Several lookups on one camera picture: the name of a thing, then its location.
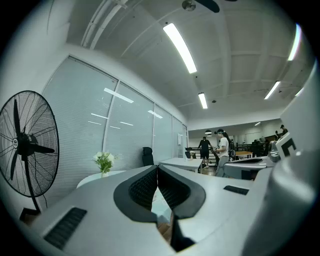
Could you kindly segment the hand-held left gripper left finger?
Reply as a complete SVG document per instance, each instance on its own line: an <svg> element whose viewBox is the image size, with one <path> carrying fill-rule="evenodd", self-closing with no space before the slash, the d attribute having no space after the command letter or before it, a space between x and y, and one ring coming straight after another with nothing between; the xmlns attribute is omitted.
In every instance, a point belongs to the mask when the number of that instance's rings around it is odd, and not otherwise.
<svg viewBox="0 0 320 256"><path fill-rule="evenodd" d="M158 256L170 246L151 211L155 165L98 178L75 189L36 218L40 248L57 256Z"/></svg>

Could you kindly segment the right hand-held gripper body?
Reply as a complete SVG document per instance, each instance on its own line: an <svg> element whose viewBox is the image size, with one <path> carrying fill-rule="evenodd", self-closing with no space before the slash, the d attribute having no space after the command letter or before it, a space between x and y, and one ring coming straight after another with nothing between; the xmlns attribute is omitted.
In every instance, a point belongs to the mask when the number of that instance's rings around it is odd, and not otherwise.
<svg viewBox="0 0 320 256"><path fill-rule="evenodd" d="M288 133L277 143L261 208L244 242L244 256L320 253L320 64L281 115Z"/></svg>

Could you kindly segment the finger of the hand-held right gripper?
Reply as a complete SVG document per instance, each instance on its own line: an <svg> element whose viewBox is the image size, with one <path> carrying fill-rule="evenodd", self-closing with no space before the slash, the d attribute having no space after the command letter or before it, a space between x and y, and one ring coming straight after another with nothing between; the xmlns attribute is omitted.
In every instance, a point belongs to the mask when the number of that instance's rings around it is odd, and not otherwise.
<svg viewBox="0 0 320 256"><path fill-rule="evenodd" d="M254 157L227 162L223 165L223 171L234 179L255 180L258 172L266 167L266 157Z"/></svg>

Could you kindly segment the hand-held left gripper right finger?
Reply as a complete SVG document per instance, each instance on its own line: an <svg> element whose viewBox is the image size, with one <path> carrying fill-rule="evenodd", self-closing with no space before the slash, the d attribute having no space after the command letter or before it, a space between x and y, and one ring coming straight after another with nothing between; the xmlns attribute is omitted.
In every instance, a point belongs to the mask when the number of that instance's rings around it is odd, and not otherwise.
<svg viewBox="0 0 320 256"><path fill-rule="evenodd" d="M243 214L248 196L227 186L251 189L251 181L220 178L159 165L158 187L172 210L174 249L158 249L157 255L239 256L251 224Z"/></svg>

